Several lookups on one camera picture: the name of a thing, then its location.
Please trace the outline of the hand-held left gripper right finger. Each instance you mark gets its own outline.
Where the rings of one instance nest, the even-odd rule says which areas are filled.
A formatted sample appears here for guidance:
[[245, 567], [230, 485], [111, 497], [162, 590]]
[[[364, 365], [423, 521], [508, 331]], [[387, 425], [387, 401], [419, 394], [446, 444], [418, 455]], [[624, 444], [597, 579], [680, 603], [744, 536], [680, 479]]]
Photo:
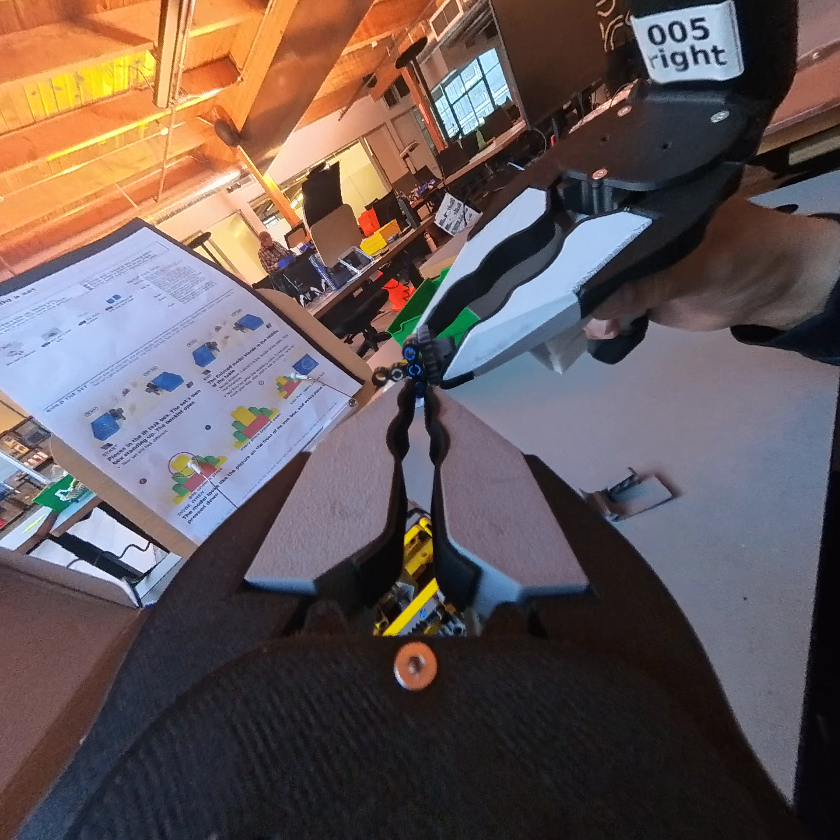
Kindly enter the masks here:
[[445, 392], [428, 389], [424, 411], [435, 574], [452, 605], [489, 617], [501, 604], [586, 592], [524, 454]]

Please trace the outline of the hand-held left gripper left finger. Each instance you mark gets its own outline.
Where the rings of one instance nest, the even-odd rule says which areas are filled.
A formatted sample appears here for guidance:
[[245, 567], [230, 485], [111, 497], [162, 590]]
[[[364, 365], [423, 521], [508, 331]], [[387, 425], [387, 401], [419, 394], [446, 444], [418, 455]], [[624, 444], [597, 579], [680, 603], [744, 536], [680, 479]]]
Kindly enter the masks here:
[[298, 596], [379, 598], [402, 568], [411, 387], [392, 385], [311, 452], [247, 571]]

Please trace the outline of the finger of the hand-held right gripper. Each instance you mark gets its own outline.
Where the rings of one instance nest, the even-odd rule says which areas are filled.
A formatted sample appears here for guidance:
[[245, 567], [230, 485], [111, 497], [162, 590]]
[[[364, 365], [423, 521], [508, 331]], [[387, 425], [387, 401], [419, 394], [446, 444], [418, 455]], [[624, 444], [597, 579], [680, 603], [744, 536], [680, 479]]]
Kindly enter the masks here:
[[575, 225], [546, 268], [515, 287], [498, 311], [467, 331], [441, 376], [441, 386], [455, 387], [467, 376], [481, 376], [576, 328], [583, 317], [579, 293], [585, 282], [653, 221], [621, 211]]
[[559, 189], [527, 188], [481, 218], [414, 333], [414, 348], [441, 340], [450, 316], [478, 317], [460, 349], [559, 348], [559, 315], [545, 319], [533, 282], [559, 254]]

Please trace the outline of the green plastic bin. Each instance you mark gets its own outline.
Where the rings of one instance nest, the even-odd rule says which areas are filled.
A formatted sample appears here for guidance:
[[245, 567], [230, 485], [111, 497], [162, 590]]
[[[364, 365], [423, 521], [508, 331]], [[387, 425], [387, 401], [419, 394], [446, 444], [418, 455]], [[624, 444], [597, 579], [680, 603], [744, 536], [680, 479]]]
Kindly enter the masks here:
[[402, 309], [396, 313], [387, 330], [394, 341], [403, 344], [406, 338], [414, 332], [419, 319], [426, 311], [440, 283], [446, 278], [448, 271], [449, 268], [445, 268], [438, 276], [423, 280]]

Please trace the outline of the yellow grey toy bulldozer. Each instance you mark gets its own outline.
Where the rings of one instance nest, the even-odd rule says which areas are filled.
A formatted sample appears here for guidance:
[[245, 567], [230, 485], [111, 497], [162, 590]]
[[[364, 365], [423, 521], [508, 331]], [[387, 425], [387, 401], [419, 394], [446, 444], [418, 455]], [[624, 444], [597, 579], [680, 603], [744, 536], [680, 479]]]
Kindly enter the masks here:
[[412, 501], [402, 558], [401, 573], [376, 605], [373, 636], [467, 637], [469, 623], [440, 589], [434, 572], [432, 520]]

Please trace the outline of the grey toy gear assembly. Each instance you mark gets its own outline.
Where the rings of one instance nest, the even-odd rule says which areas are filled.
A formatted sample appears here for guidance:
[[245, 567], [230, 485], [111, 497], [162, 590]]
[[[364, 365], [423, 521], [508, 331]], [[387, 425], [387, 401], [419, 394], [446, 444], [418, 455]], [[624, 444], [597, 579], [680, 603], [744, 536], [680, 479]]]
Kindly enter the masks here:
[[402, 358], [393, 364], [379, 366], [372, 372], [371, 381], [376, 389], [390, 384], [409, 382], [414, 398], [423, 400], [429, 386], [440, 385], [447, 356], [447, 340], [429, 333], [409, 336], [402, 346]]

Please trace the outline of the person's right forearm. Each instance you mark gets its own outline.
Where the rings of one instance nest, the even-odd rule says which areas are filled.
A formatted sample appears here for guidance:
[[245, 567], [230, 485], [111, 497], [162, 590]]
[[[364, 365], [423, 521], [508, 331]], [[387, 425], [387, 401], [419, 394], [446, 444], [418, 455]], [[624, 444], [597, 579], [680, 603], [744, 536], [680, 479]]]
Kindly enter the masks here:
[[811, 361], [839, 365], [839, 313], [836, 309], [826, 309], [786, 331], [739, 325], [732, 327], [730, 332], [742, 344], [792, 352]]

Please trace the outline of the grey desk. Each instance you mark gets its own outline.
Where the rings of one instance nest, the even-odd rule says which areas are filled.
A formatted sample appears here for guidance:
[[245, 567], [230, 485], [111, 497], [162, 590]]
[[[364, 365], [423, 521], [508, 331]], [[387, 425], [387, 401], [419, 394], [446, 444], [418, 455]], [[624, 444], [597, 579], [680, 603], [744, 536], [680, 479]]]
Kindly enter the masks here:
[[651, 325], [620, 364], [525, 353], [448, 392], [575, 490], [635, 469], [675, 499], [617, 524], [693, 626], [791, 800], [833, 453], [838, 368]]

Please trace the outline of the person's right hand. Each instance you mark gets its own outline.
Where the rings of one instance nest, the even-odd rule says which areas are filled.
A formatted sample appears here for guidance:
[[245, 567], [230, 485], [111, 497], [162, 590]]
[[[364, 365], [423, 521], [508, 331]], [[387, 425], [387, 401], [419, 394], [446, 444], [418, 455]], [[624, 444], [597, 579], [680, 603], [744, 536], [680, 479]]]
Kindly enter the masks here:
[[719, 207], [694, 250], [622, 286], [584, 332], [589, 340], [611, 340], [625, 320], [641, 316], [689, 332], [786, 331], [824, 310], [838, 267], [836, 219], [780, 213], [734, 197]]

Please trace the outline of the grey paper scrap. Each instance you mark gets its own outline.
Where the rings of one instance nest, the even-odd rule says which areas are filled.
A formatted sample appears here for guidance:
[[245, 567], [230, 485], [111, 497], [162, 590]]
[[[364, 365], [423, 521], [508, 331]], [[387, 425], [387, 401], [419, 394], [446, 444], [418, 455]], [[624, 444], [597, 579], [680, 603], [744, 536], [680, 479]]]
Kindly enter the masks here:
[[582, 500], [601, 518], [623, 522], [677, 498], [655, 472], [629, 469], [625, 476], [600, 490], [583, 491]]

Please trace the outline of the dark partition panel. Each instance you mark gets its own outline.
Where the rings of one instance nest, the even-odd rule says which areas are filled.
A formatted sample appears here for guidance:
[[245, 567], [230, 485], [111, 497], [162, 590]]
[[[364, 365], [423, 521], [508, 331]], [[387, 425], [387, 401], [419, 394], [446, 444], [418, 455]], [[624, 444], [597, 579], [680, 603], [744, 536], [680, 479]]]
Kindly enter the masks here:
[[637, 76], [630, 2], [491, 1], [515, 99], [530, 128], [588, 90]]

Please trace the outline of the window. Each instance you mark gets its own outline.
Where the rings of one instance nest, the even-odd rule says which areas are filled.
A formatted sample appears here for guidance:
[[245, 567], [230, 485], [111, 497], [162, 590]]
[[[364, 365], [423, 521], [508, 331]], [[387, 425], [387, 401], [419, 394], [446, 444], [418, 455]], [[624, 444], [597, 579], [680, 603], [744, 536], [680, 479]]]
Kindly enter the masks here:
[[489, 49], [460, 70], [450, 72], [432, 90], [432, 100], [448, 140], [480, 129], [489, 115], [512, 105], [498, 48]]

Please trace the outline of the black floor lamp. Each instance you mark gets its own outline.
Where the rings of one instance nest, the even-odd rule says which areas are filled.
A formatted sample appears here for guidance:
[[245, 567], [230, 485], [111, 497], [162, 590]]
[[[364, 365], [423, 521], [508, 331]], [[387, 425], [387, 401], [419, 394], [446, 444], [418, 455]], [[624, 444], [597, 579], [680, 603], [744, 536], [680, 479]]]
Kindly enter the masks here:
[[400, 53], [395, 60], [395, 68], [402, 73], [434, 145], [434, 154], [438, 157], [441, 151], [447, 149], [448, 138], [444, 131], [443, 120], [433, 101], [432, 92], [418, 60], [426, 46], [427, 37], [423, 35]]

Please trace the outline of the instruction sheet board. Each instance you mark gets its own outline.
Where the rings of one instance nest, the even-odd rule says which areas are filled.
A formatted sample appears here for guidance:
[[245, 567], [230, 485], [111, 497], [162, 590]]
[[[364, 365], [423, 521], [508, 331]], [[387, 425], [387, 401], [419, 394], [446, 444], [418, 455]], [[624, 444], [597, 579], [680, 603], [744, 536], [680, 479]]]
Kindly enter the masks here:
[[2, 396], [64, 469], [181, 555], [350, 414], [366, 369], [139, 219], [2, 280], [1, 344]]

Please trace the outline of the open cardboard box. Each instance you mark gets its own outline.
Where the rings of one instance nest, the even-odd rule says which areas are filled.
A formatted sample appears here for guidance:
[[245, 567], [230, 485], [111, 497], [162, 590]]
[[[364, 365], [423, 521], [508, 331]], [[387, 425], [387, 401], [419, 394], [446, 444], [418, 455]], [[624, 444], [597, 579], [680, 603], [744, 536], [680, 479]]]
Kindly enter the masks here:
[[119, 584], [1, 549], [1, 837], [79, 750], [144, 621]]

